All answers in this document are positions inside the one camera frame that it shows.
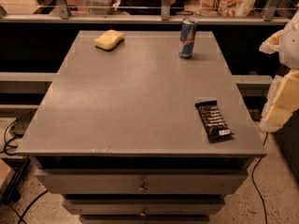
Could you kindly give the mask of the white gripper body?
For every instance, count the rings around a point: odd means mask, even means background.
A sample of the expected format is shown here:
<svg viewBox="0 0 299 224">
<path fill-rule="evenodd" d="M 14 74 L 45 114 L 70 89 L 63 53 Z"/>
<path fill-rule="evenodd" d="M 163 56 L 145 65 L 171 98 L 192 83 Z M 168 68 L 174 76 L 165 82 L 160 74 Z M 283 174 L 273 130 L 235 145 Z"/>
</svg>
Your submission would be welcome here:
<svg viewBox="0 0 299 224">
<path fill-rule="evenodd" d="M 266 54 L 273 54 L 275 52 L 281 52 L 280 40 L 282 37 L 282 30 L 279 30 L 269 36 L 259 47 L 259 51 Z"/>
</svg>

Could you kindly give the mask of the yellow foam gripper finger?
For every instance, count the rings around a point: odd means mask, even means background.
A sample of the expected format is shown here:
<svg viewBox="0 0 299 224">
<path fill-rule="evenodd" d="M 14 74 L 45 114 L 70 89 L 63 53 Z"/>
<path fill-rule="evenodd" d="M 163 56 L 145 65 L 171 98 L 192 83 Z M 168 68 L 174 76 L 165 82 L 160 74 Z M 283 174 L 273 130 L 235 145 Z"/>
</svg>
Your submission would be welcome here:
<svg viewBox="0 0 299 224">
<path fill-rule="evenodd" d="M 299 72 L 291 72 L 282 79 L 273 106 L 289 113 L 299 109 Z"/>
<path fill-rule="evenodd" d="M 292 113 L 287 110 L 273 105 L 266 105 L 263 108 L 260 127 L 265 132 L 275 133 L 283 127 L 291 116 Z"/>
</svg>

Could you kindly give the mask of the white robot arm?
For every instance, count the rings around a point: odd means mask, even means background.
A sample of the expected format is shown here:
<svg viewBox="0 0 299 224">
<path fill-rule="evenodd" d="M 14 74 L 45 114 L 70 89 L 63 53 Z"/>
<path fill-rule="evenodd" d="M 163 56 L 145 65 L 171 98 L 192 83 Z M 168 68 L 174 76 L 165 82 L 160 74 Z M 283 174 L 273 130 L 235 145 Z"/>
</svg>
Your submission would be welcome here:
<svg viewBox="0 0 299 224">
<path fill-rule="evenodd" d="M 286 75 L 275 76 L 263 107 L 260 127 L 265 132 L 274 133 L 299 109 L 299 12 L 283 30 L 268 37 L 259 51 L 267 54 L 277 52 L 279 62 L 290 69 Z"/>
</svg>

